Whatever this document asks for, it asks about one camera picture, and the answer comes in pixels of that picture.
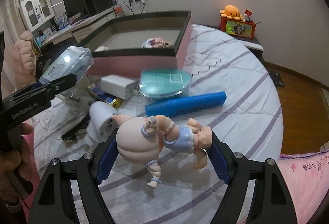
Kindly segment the person's left hand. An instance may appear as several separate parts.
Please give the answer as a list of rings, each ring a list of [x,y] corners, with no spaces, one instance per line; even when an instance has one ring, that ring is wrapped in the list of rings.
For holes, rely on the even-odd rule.
[[[7,177],[7,173],[18,169],[19,175],[26,181],[31,180],[31,149],[26,139],[22,139],[21,149],[1,154],[1,199],[17,203],[18,193]]]

